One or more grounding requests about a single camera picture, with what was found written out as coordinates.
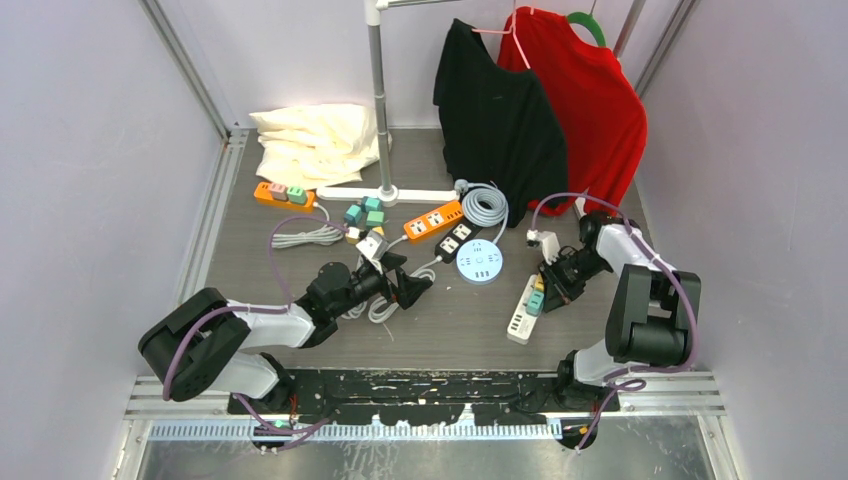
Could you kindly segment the yellow usb charger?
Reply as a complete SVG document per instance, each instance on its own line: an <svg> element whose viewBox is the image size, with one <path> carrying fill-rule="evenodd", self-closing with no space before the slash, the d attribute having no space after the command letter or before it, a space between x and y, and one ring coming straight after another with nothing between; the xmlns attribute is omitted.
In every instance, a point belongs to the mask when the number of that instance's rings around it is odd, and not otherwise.
<svg viewBox="0 0 848 480"><path fill-rule="evenodd" d="M357 227L349 227L345 233L345 240L352 245L361 241L363 231Z"/></svg>

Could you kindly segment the white usb power strip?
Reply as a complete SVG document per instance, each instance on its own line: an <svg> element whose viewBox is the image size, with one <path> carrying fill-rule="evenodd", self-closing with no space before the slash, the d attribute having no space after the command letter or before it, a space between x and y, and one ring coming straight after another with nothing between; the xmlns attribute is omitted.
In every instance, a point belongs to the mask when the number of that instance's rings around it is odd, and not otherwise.
<svg viewBox="0 0 848 480"><path fill-rule="evenodd" d="M536 275L537 274L533 274L528 278L519 302L516 305L506 328L507 338L521 345L526 345L529 342L535 324L541 315L533 317L529 316L525 311L526 301L534 290L533 286Z"/></svg>

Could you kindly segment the black power strip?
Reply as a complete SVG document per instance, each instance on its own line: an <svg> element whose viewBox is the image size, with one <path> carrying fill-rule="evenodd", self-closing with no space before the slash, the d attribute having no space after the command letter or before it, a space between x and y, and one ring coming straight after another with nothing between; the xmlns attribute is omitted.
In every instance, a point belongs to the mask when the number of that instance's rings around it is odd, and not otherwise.
<svg viewBox="0 0 848 480"><path fill-rule="evenodd" d="M481 230L480 226L468 219L459 221L449 228L445 236L435 245L434 255L443 263L452 263L456 259L459 249L475 239Z"/></svg>

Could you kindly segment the round blue power strip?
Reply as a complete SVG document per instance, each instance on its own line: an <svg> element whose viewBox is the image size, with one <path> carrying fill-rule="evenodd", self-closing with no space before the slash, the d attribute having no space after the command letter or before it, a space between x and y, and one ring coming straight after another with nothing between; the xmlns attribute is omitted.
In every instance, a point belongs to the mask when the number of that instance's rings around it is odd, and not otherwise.
<svg viewBox="0 0 848 480"><path fill-rule="evenodd" d="M456 256L459 276L473 285L494 282L503 269L500 248L489 240L473 239L462 245Z"/></svg>

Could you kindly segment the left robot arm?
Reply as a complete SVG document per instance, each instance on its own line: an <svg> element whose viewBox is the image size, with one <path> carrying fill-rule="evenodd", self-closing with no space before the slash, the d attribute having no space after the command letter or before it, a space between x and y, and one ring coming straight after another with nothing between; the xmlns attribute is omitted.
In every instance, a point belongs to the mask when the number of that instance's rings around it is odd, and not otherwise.
<svg viewBox="0 0 848 480"><path fill-rule="evenodd" d="M318 346L337 331L339 317L375 296L410 308L433 281L406 273L405 261L386 253L355 270L329 262L289 305L241 303L205 287L142 335L139 354L162 382L165 400L185 402L212 390L280 412L290 403L291 385L283 367L258 348Z"/></svg>

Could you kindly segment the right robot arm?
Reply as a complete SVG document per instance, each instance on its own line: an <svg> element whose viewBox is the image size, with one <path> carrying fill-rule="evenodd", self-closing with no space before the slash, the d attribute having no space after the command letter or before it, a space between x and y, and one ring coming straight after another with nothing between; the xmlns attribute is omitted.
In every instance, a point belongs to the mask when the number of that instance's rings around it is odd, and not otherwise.
<svg viewBox="0 0 848 480"><path fill-rule="evenodd" d="M595 211L579 227L578 249L560 245L550 231L526 235L543 257L545 313L577 300L595 276L617 277L603 339L569 353L558 368L556 400L571 411L592 400L594 387L625 373L688 367L701 291L700 278L662 260L632 222Z"/></svg>

